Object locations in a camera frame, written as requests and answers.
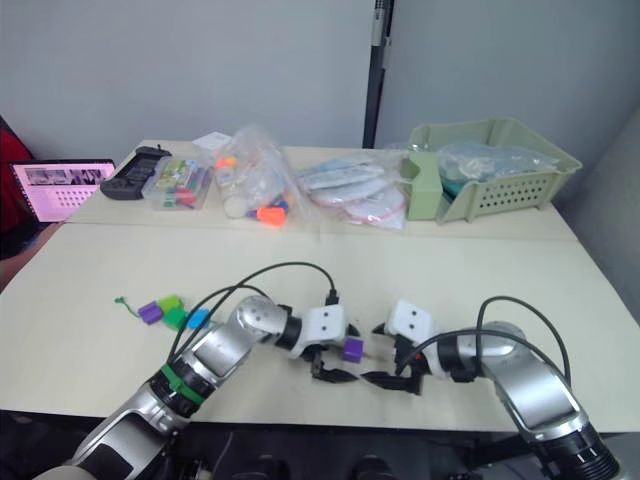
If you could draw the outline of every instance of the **white table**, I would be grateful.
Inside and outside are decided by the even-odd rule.
[[[255,269],[293,259],[333,274],[350,321],[365,333],[373,358],[343,368],[390,369],[383,355],[390,341],[368,332],[399,298],[454,329],[472,325],[485,298],[514,295],[547,314],[564,337],[575,393],[595,427],[640,431],[640,329],[575,240],[148,224],[65,225],[0,295],[0,408],[108,415],[160,367],[173,337],[163,324],[147,326],[130,316],[115,297],[139,306],[177,293],[190,306]],[[323,277],[301,268],[267,274],[256,284],[298,312],[320,304],[326,293]],[[226,305],[221,318],[232,308]],[[560,361],[551,335],[526,311],[495,305],[488,319],[517,323]],[[327,356],[327,363],[341,362]],[[488,381],[459,385],[425,377],[421,397],[364,381],[330,385],[312,380],[308,364],[263,345],[195,419],[513,430]]]
[[[175,156],[195,155],[196,147],[191,142],[166,140],[145,140],[141,145],[160,144]],[[360,151],[347,148],[285,147],[287,157],[294,168],[304,168],[315,163],[336,158],[350,152]],[[201,210],[190,212],[154,211],[145,201],[120,202],[105,197],[98,191],[69,219],[70,223],[96,223],[114,225],[156,225],[172,227],[234,228],[263,231],[264,225],[240,219],[230,220],[220,208],[220,198],[215,186],[209,190]],[[301,231],[304,227],[287,225],[288,231]],[[360,233],[385,235],[389,232],[370,228],[345,225],[339,222],[324,223],[322,231],[335,233]],[[435,222],[409,222],[402,232],[405,236],[429,236],[446,238],[495,238],[524,240],[571,240],[575,234],[564,222],[553,206],[544,211],[537,209],[520,210],[501,215],[489,215],[476,219],[472,224],[466,221],[437,225]]]

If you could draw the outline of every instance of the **pink screen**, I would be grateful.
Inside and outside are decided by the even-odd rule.
[[[25,163],[13,171],[41,222],[66,220],[113,173],[111,163]]]

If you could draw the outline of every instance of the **clear plastic bag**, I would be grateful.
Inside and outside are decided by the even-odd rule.
[[[350,223],[402,230],[406,218],[406,200],[394,186],[375,195],[343,206]]]
[[[249,217],[281,226],[294,215],[313,219],[278,144],[259,126],[240,129],[216,152],[214,179],[231,218]]]
[[[518,146],[492,147],[480,143],[453,143],[437,152],[445,186],[457,193],[468,181],[485,182],[527,172],[556,170],[558,159]]]
[[[393,186],[406,152],[358,152],[304,170],[298,182],[314,204],[349,223],[404,226],[406,202]]]

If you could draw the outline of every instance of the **green band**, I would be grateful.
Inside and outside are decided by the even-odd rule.
[[[189,387],[189,385],[184,383],[184,380],[177,376],[171,369],[171,367],[166,363],[162,366],[160,371],[164,373],[165,377],[167,377],[167,380],[169,380],[169,388],[171,388],[171,390],[173,390],[174,392],[184,395],[189,400],[197,403],[198,405],[202,405],[202,403],[206,400],[203,396],[193,391],[191,387]]]

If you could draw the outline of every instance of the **green plastic basket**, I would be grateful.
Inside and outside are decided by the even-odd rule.
[[[420,185],[428,184],[421,175],[420,164],[435,162],[438,148],[451,143],[478,142],[491,146],[517,145],[544,153],[559,160],[557,171],[531,172],[501,177],[487,182],[472,181],[462,188],[453,202],[444,197],[439,202],[439,223],[466,219],[472,221],[481,215],[507,212],[521,208],[544,209],[569,177],[582,168],[582,163],[564,150],[549,142],[539,133],[515,118],[491,117],[479,122],[449,125],[421,125],[413,130],[409,145],[428,146],[429,152],[411,155],[408,162],[416,172],[409,188],[409,220],[433,218],[433,202],[420,191]]]

